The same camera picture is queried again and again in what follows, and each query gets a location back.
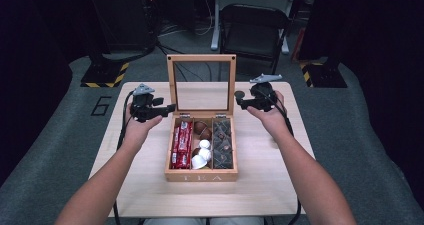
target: person's left hand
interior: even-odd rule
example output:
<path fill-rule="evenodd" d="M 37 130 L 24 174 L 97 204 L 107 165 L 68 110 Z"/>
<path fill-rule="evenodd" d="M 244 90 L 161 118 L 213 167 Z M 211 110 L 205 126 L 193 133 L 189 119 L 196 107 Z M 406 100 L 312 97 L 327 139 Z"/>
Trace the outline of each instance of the person's left hand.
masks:
<path fill-rule="evenodd" d="M 131 117 L 130 108 L 131 103 L 128 104 L 126 109 L 125 123 L 127 123 L 127 127 L 122 146 L 131 148 L 135 153 L 137 153 L 140 151 L 141 146 L 146 140 L 150 129 L 162 121 L 162 116 L 157 116 L 151 120 L 141 123 Z"/>

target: box hinge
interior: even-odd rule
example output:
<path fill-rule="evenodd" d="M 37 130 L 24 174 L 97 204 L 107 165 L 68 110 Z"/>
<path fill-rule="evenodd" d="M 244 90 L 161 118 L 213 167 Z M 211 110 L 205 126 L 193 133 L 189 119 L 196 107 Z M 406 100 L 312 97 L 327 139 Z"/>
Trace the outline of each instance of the box hinge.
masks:
<path fill-rule="evenodd" d="M 180 118 L 190 118 L 190 113 L 180 113 Z"/>
<path fill-rule="evenodd" d="M 217 113 L 216 114 L 216 118 L 226 118 L 227 117 L 227 114 L 225 114 L 225 113 Z"/>

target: person's leg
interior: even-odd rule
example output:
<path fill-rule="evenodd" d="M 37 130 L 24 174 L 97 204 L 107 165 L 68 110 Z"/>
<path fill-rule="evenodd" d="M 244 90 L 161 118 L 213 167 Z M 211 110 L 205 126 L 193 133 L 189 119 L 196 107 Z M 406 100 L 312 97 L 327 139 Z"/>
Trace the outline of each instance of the person's leg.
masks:
<path fill-rule="evenodd" d="M 263 217 L 224 217 L 211 218 L 211 225 L 264 225 Z"/>
<path fill-rule="evenodd" d="M 206 225 L 205 218 L 148 218 L 143 225 Z"/>

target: open box lid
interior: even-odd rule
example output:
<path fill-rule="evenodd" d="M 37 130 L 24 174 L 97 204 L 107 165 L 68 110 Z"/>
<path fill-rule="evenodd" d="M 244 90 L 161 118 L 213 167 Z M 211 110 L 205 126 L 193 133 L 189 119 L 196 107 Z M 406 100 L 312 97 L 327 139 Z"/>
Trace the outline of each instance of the open box lid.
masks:
<path fill-rule="evenodd" d="M 236 55 L 167 55 L 174 115 L 233 115 Z"/>

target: wooden box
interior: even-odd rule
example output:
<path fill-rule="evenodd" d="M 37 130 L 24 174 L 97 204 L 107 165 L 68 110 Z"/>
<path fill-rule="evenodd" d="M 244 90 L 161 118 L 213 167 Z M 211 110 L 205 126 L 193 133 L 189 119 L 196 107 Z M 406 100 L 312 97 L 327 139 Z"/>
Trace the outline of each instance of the wooden box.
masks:
<path fill-rule="evenodd" d="M 171 101 L 177 105 L 172 116 L 165 165 L 167 181 L 236 181 L 238 169 L 233 119 L 236 56 L 168 55 L 167 65 Z M 206 166 L 196 168 L 192 158 L 201 149 L 201 140 L 210 144 L 207 148 L 210 160 Z M 202 157 L 207 159 L 204 154 L 208 152 L 204 149 Z"/>

